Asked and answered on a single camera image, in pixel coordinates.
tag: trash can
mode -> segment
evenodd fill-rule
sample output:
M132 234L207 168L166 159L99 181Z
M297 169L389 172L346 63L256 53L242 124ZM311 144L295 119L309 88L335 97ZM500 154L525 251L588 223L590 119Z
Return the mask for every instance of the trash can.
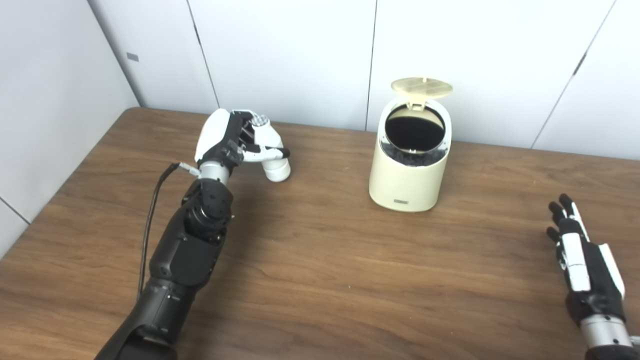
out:
M451 118L434 101L452 91L444 81L404 78L391 87L403 97L380 116L369 195L397 211L425 211L438 201L451 148Z

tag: black cable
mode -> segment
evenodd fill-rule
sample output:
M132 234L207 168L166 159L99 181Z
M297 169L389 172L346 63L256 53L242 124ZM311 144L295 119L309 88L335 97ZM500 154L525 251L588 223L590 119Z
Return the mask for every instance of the black cable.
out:
M154 217L154 210L156 209L156 201L158 199L158 193L160 192L160 186L166 180L167 177L178 167L179 163L172 163L168 168L160 175L154 195L151 198L151 207L149 207L149 214L147 215L147 225L145 226L145 234L142 237L142 260L140 260L140 279L138 280L138 296L136 301L140 299L142 295L142 286L145 283L145 268L147 267L147 245L149 244L149 231L151 230L151 219Z

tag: wooden table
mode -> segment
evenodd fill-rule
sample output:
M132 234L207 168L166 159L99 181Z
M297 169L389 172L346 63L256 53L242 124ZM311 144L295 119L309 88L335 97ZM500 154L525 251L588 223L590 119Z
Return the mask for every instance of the wooden table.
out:
M0 261L0 359L93 359L132 308L158 176L205 115L126 111ZM582 359L545 235L561 192L609 242L640 332L640 163L454 143L440 201L375 205L374 134L277 124L291 178L244 164L236 218L178 344L201 359ZM192 178L165 182L150 251Z

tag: open lid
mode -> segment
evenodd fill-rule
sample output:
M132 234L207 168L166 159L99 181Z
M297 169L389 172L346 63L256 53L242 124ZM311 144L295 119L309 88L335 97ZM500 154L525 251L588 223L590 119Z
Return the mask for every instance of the open lid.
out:
M444 81L429 78L403 78L391 83L391 88L400 95L409 98L408 107L413 110L423 110L427 99L437 99L449 95L453 86Z

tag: robotic hand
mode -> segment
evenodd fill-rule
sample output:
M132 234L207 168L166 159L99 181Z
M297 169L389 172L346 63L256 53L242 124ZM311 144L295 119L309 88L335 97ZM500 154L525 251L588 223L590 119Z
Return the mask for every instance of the robotic hand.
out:
M622 300L625 285L607 244L592 243L578 207L567 196L549 210L558 230L547 229L556 245L556 256L564 271L569 294L565 304L584 336L587 360L638 360L638 353L625 327Z
M270 147L268 140L279 147ZM138 301L129 316L95 357L96 360L176 360L177 341L196 293L204 287L224 245L233 195L227 181L243 161L262 162L267 177L282 181L291 168L278 133L269 119L248 110L214 112L204 124L196 147L198 168L169 166L160 177L145 231ZM197 176L169 221L149 263L150 278L142 290L146 239L159 187L176 168Z

